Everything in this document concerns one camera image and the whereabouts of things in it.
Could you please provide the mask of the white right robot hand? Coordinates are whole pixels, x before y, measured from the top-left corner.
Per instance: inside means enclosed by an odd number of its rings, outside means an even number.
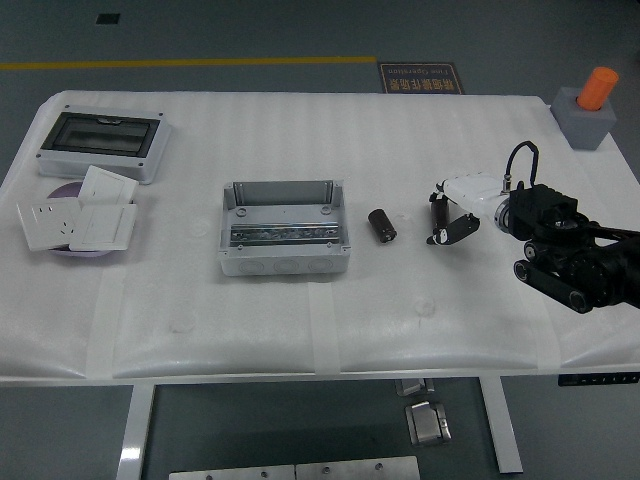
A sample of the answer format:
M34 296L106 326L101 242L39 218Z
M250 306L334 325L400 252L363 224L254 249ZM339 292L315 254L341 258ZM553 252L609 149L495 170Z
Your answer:
M432 234L429 245L452 245L475 233L485 219L509 231L509 193L503 181L488 174L464 175L436 185L429 197Z

